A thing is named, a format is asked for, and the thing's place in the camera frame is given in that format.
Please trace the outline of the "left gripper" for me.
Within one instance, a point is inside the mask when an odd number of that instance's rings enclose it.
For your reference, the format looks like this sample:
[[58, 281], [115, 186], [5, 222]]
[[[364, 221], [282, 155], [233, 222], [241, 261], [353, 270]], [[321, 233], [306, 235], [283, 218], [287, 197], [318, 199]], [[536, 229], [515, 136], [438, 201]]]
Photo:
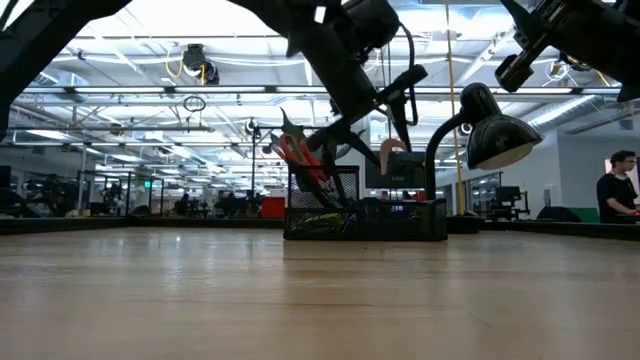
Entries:
[[[373, 49], [394, 38], [400, 27], [397, 13], [386, 0], [286, 1], [284, 8], [291, 16], [286, 55], [304, 56], [343, 116], [308, 137], [307, 147], [315, 151], [335, 140], [380, 167], [379, 158], [351, 131], [349, 121], [373, 108], [377, 90], [363, 64]], [[404, 91], [396, 90], [386, 98], [386, 111], [399, 140], [411, 152], [406, 102]]]

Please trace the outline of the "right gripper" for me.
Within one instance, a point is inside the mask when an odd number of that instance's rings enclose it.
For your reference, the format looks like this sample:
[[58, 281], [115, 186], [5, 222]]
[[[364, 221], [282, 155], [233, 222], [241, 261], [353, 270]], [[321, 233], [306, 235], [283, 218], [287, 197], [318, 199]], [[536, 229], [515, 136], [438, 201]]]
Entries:
[[542, 1], [531, 12], [516, 0], [500, 2], [525, 36], [525, 49], [552, 46], [618, 81], [619, 102], [639, 98], [639, 0]]

